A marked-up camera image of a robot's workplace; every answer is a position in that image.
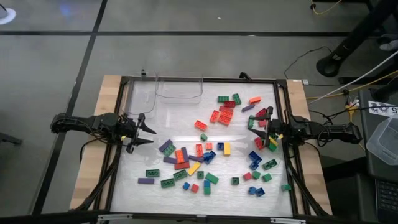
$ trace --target yellow lego brick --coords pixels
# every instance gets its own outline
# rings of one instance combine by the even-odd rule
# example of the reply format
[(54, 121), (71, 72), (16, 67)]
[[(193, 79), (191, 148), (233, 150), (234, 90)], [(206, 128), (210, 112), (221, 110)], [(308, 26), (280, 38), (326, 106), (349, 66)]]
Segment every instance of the yellow lego brick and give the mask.
[(231, 155), (231, 145), (229, 142), (224, 142), (224, 156)]
[(200, 165), (200, 162), (194, 163), (194, 165), (188, 170), (188, 174), (192, 175), (200, 167)]

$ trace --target clear plastic container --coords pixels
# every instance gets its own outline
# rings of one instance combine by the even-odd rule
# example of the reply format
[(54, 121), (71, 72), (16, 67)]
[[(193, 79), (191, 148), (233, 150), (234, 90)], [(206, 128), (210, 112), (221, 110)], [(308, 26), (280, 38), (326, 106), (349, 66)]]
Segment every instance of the clear plastic container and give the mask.
[(366, 148), (389, 165), (398, 165), (398, 115), (381, 122)]

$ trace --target white sticker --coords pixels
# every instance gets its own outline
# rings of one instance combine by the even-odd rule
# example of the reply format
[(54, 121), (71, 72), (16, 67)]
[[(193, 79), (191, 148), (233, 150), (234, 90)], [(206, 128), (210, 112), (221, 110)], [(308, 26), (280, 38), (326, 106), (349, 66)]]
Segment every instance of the white sticker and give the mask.
[[(395, 106), (389, 103), (381, 103), (375, 101), (368, 101), (368, 106)], [(381, 116), (394, 116), (398, 114), (398, 107), (380, 107), (380, 108), (370, 108), (369, 113), (381, 115)]]

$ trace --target white cable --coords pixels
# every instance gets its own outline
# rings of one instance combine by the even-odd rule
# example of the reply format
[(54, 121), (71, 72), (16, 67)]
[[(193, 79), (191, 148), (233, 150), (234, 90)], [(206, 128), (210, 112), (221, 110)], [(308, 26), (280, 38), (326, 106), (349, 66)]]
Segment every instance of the white cable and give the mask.
[(391, 59), (393, 56), (395, 56), (396, 54), (398, 54), (398, 51), (396, 51), (395, 53), (393, 53), (390, 57), (388, 57), (387, 59), (385, 59), (384, 61), (382, 61), (379, 65), (377, 65), (376, 67), (372, 68), (370, 71), (366, 72), (366, 73), (365, 73), (364, 75), (362, 75), (361, 77), (355, 79), (354, 81), (350, 82), (349, 84), (345, 84), (345, 85), (343, 85), (342, 87), (337, 88), (336, 90), (333, 90), (333, 91), (331, 91), (330, 93), (327, 93), (327, 94), (325, 94), (325, 95), (319, 97), (319, 98), (316, 99), (316, 100), (311, 101), (311, 102), (309, 103), (309, 105), (312, 104), (312, 103), (314, 103), (314, 102), (316, 102), (316, 101), (318, 101), (318, 100), (321, 100), (321, 99), (327, 97), (328, 95), (330, 95), (330, 94), (332, 94), (332, 93), (335, 93), (335, 92), (337, 92), (337, 91), (339, 91), (339, 90), (341, 90), (341, 89), (344, 89), (344, 88), (346, 88), (347, 86), (349, 86), (349, 85), (351, 85), (351, 84), (357, 82), (358, 80), (362, 79), (362, 78), (365, 77), (366, 75), (369, 75), (370, 73), (372, 73), (373, 71), (375, 71), (376, 69), (378, 69), (378, 68), (379, 68), (382, 64), (384, 64), (386, 61), (390, 60), (390, 59)]

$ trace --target gray floor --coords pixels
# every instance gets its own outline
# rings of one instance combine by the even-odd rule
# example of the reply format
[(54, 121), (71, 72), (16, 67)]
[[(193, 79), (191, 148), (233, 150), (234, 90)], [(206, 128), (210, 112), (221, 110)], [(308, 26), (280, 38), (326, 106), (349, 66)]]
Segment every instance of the gray floor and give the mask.
[[(0, 31), (91, 31), (101, 1), (11, 1), (15, 21)], [(349, 32), (368, 13), (364, 4), (341, 4), (329, 14), (315, 16), (307, 0), (114, 0), (104, 12), (100, 31), (261, 31)], [(322, 11), (331, 4), (318, 4)], [(0, 145), (0, 216), (30, 212), (39, 180), (55, 135), (49, 125), (64, 111), (90, 37), (0, 35), (0, 131), (24, 140), (21, 147)], [(93, 113), (103, 75), (130, 75), (141, 69), (201, 72), (206, 77), (284, 78), (283, 71), (310, 49), (332, 50), (342, 37), (228, 37), (152, 36), (97, 37), (73, 112)], [(315, 69), (327, 55), (320, 50), (299, 60), (289, 78), (310, 83), (335, 84)], [(358, 76), (389, 54), (369, 39), (343, 64), (340, 76)], [(335, 87), (306, 86), (307, 96), (322, 95)], [(327, 114), (343, 109), (343, 97), (310, 107)], [(348, 115), (336, 118), (348, 122)], [(360, 125), (359, 114), (354, 122)], [(81, 133), (68, 133), (55, 171), (44, 212), (68, 210), (79, 166), (78, 151), (86, 141)], [(333, 141), (321, 153), (324, 166), (347, 161), (364, 152), (359, 146)]]

